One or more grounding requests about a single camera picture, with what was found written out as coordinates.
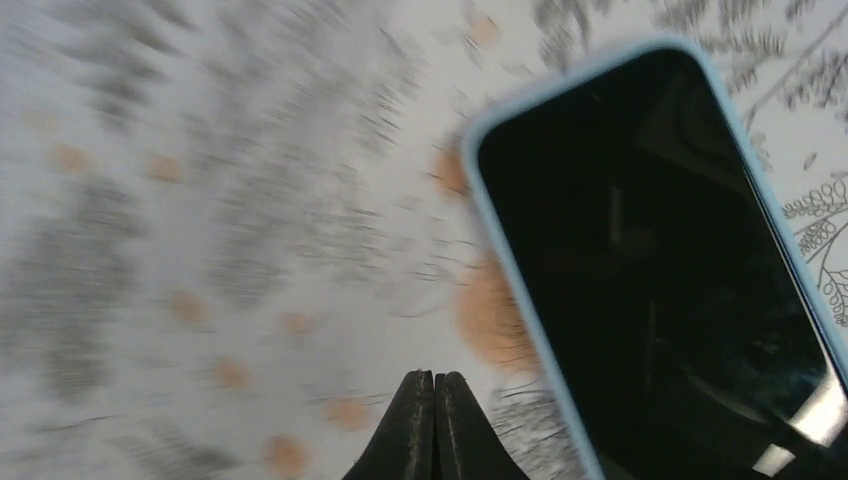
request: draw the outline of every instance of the smartphone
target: smartphone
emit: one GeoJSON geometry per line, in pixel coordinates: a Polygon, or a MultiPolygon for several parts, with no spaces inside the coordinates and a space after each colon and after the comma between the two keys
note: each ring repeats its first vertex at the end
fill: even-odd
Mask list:
{"type": "Polygon", "coordinates": [[[590,478],[848,478],[845,348],[696,45],[590,60],[463,155],[590,478]]]}

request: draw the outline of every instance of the phone screen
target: phone screen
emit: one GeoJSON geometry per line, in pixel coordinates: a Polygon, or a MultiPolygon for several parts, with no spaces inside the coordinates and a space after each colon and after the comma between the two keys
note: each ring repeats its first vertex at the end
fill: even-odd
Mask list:
{"type": "Polygon", "coordinates": [[[616,67],[479,162],[608,480],[848,478],[845,390],[693,58],[616,67]]]}

